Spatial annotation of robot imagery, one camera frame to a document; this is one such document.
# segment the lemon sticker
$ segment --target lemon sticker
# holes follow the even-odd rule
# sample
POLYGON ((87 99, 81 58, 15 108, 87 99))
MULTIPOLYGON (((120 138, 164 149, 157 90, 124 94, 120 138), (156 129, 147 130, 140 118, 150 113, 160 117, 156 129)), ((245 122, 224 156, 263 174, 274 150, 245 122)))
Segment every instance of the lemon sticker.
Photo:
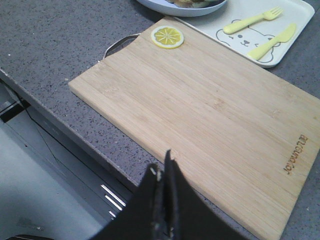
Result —
POLYGON ((155 45, 164 49, 175 49, 184 43, 183 33, 173 26, 158 26, 151 33, 155 45))

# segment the plastic fork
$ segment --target plastic fork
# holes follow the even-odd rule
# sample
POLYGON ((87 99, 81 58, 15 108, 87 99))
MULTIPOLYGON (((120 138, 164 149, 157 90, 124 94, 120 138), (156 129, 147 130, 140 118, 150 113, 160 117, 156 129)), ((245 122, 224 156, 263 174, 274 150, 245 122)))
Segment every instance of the plastic fork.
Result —
POLYGON ((281 13, 283 12, 282 8, 280 8, 279 6, 277 7, 274 7, 272 9, 270 9, 269 11, 265 11, 257 16, 252 16, 252 17, 249 17, 249 18, 246 18, 246 19, 243 19, 241 21, 236 21, 234 23, 231 23, 227 26, 225 26, 223 28, 223 31, 225 34, 233 34, 253 23, 256 23, 260 20, 273 20, 275 19, 276 17, 278 17, 281 13))

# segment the wood grain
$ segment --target wood grain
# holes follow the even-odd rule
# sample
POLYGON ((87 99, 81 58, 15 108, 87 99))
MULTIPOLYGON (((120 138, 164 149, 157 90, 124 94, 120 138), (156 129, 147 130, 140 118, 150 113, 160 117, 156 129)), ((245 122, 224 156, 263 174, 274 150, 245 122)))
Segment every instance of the wood grain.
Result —
POLYGON ((319 99, 169 17, 69 87, 160 161, 171 149, 192 186, 258 238, 280 239, 320 148, 319 99), (154 45, 160 25, 184 44, 154 45))

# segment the floor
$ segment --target floor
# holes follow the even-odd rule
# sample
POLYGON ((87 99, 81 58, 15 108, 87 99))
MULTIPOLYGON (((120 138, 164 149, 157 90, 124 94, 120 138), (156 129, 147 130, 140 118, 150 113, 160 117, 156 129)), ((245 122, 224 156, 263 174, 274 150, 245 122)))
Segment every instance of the floor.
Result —
POLYGON ((28 109, 0 120, 0 240, 21 234, 88 239, 116 217, 129 194, 101 179, 28 109))

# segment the speckled countertop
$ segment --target speckled countertop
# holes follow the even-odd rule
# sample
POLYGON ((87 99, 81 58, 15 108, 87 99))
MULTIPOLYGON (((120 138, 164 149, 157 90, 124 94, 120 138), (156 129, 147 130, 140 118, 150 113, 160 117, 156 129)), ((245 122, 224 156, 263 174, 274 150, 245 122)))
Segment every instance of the speckled countertop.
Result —
MULTIPOLYGON (((320 98, 320 1, 306 2, 314 17, 268 70, 320 98)), ((68 82, 101 60, 112 43, 142 32, 162 15, 136 0, 1 0, 0 9, 0 78, 133 189, 147 165, 159 162, 72 94, 68 82)), ((282 240, 320 239, 319 176, 318 154, 282 240)))

